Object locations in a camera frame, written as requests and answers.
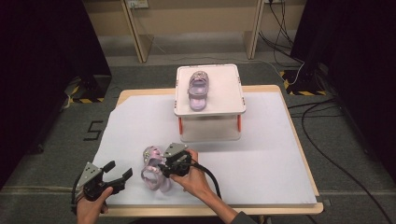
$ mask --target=power outlet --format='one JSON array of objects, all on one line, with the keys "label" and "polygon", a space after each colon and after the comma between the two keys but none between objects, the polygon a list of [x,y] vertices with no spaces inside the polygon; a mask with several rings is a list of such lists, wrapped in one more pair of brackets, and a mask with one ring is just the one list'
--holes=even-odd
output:
[{"label": "power outlet", "polygon": [[[273,0],[273,4],[284,3],[285,0]],[[270,0],[264,0],[264,4],[270,4]]]},{"label": "power outlet", "polygon": [[127,0],[128,8],[149,8],[148,0]]}]

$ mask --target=storage box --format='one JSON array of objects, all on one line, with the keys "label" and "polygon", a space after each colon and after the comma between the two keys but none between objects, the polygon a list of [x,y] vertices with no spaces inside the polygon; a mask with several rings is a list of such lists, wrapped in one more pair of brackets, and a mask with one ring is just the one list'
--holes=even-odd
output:
[{"label": "storage box", "polygon": [[[204,71],[209,78],[206,107],[190,108],[190,78]],[[228,141],[241,137],[241,115],[246,105],[235,64],[182,66],[177,69],[175,114],[182,142]]]}]

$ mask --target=white paper sheet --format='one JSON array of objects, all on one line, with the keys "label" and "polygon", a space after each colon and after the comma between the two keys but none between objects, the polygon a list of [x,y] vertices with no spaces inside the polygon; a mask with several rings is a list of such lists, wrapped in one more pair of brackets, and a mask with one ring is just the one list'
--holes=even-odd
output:
[{"label": "white paper sheet", "polygon": [[[166,193],[149,190],[140,177],[143,150],[180,142],[174,95],[132,96],[111,114],[93,164],[116,167],[104,175],[119,178],[130,167],[134,175],[109,204],[201,204],[173,183]],[[237,141],[189,143],[200,163],[219,182],[228,204],[310,204],[316,198],[280,92],[246,92],[242,136]],[[210,177],[208,182],[215,190]]]}]

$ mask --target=slipper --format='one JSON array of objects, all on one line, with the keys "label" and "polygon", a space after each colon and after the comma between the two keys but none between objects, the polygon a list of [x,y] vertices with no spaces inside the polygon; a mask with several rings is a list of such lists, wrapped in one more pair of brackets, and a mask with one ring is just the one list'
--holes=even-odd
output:
[{"label": "slipper", "polygon": [[145,167],[141,172],[141,177],[151,190],[160,189],[161,192],[166,192],[171,188],[171,182],[168,178],[163,176],[158,164],[163,164],[163,157],[161,151],[157,147],[147,147],[143,152],[143,160]]},{"label": "slipper", "polygon": [[192,74],[189,86],[190,108],[194,111],[206,107],[207,92],[209,91],[209,77],[206,72],[198,71]]}]

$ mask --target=person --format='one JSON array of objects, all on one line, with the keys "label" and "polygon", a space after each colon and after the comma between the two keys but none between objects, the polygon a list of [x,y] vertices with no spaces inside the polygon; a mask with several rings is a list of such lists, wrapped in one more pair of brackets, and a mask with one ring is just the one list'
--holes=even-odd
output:
[{"label": "person", "polygon": [[[198,153],[192,149],[190,152],[193,162],[198,162]],[[181,185],[188,193],[195,196],[208,207],[210,207],[224,223],[231,224],[256,224],[244,212],[237,213],[230,205],[225,203],[218,195],[212,191],[207,182],[205,173],[198,168],[191,167],[188,175],[170,175],[175,182]],[[78,202],[77,222],[78,224],[94,224],[100,213],[107,213],[105,201],[111,195],[113,188],[107,188],[102,195],[94,202],[82,198]]]}]

